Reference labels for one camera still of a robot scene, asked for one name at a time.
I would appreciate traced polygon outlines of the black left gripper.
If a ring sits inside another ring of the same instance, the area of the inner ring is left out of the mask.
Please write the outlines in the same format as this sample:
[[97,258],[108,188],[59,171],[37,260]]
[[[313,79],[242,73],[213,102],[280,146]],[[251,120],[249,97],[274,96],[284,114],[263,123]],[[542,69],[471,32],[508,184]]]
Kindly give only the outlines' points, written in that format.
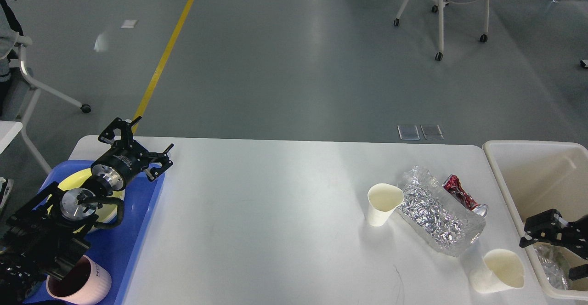
[[169,155],[173,143],[163,152],[149,152],[134,139],[132,127],[140,120],[140,115],[132,121],[117,117],[98,136],[99,142],[111,148],[92,163],[91,173],[103,178],[113,191],[124,190],[140,172],[153,182],[174,164]]

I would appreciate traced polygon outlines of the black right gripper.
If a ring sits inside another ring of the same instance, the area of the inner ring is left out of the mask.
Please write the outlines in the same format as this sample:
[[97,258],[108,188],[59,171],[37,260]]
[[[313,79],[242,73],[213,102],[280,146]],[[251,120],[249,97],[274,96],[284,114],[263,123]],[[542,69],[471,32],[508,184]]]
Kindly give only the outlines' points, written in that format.
[[[588,216],[567,222],[556,209],[548,209],[526,219],[524,236],[519,247],[525,248],[537,242],[565,247],[582,259],[588,259]],[[572,267],[569,279],[572,281],[588,277],[588,264]]]

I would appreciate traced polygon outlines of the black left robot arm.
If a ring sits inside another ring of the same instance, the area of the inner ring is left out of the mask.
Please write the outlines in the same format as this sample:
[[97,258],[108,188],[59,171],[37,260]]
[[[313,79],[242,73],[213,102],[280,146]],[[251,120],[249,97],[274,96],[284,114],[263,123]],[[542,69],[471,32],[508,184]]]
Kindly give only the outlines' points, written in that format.
[[17,210],[1,238],[1,303],[21,305],[44,277],[72,280],[86,251],[92,228],[111,230],[124,220],[124,191],[139,173],[150,182],[173,165],[169,152],[150,152],[134,139],[140,121],[115,118],[97,136],[110,148],[90,165],[80,186],[63,190],[54,181]]

